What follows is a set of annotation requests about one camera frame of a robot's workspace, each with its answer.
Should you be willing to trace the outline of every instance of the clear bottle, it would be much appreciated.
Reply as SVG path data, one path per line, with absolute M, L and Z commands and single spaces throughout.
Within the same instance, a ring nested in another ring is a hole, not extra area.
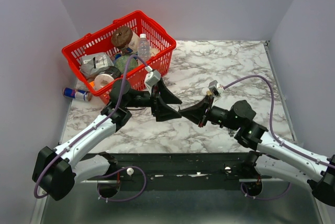
M 137 55 L 147 62 L 150 59 L 150 45 L 147 41 L 146 34 L 140 34 L 140 42 L 137 48 Z M 138 60 L 138 65 L 143 64 L 140 60 Z

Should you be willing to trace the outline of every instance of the white wall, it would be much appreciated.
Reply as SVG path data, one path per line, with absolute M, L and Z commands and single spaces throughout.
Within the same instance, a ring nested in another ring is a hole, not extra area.
M 270 39 L 292 0 L 62 0 L 80 36 L 140 9 L 175 39 Z
M 327 156 L 335 154 L 334 15 L 334 0 L 294 0 L 270 43 L 298 140 Z
M 74 78 L 61 49 L 78 34 L 60 0 L 0 0 L 0 223 L 29 223 L 38 151 L 56 145 Z

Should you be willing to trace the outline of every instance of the marble table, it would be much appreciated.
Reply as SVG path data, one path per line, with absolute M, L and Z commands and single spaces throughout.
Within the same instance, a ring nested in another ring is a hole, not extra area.
M 163 78 L 169 90 L 183 101 L 181 108 L 203 99 L 208 84 L 222 85 L 246 75 L 259 74 L 271 81 L 275 91 L 274 130 L 289 141 L 291 131 L 278 89 L 275 85 L 265 48 L 259 41 L 178 41 L 173 51 L 169 73 Z M 77 88 L 85 89 L 83 83 Z M 255 121 L 269 128 L 270 91 L 264 81 L 249 79 L 226 90 L 217 104 L 229 109 L 246 99 L 257 112 Z M 87 127 L 100 113 L 104 103 L 94 97 L 89 103 L 73 100 L 62 141 L 67 141 Z M 116 134 L 99 143 L 91 153 L 198 153 L 244 152 L 227 129 L 208 123 L 198 128 L 186 118 L 155 122 L 150 108 L 132 111 L 132 118 Z

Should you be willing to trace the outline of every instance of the blue can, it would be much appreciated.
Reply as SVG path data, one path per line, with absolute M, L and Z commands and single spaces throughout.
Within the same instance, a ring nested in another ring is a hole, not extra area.
M 64 88 L 63 95 L 65 97 L 70 97 L 82 101 L 90 101 L 93 97 L 92 93 L 89 91 L 83 91 L 82 89 L 71 89 L 71 88 Z

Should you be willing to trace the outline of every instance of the orange object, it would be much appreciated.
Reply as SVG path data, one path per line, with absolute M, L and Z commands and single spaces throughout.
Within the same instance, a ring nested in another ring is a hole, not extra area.
M 99 96 L 106 104 L 109 100 L 109 92 L 114 82 L 105 87 L 94 90 L 94 83 L 89 83 L 80 72 L 79 58 L 93 53 L 106 52 L 110 57 L 120 52 L 111 43 L 111 36 L 116 29 L 121 26 L 130 27 L 136 34 L 145 33 L 152 48 L 159 49 L 160 52 L 147 61 L 153 69 L 158 70 L 162 76 L 169 71 L 172 50 L 176 48 L 176 41 L 169 36 L 166 31 L 156 21 L 146 16 L 142 11 L 135 11 L 123 18 L 116 19 L 113 23 L 94 34 L 87 34 L 83 38 L 63 48 L 62 53 L 68 60 L 71 70 L 76 77 L 82 81 L 88 90 L 94 95 Z M 127 80 L 131 87 L 138 91 L 145 88 L 144 78 L 147 72 L 144 65 L 127 73 Z

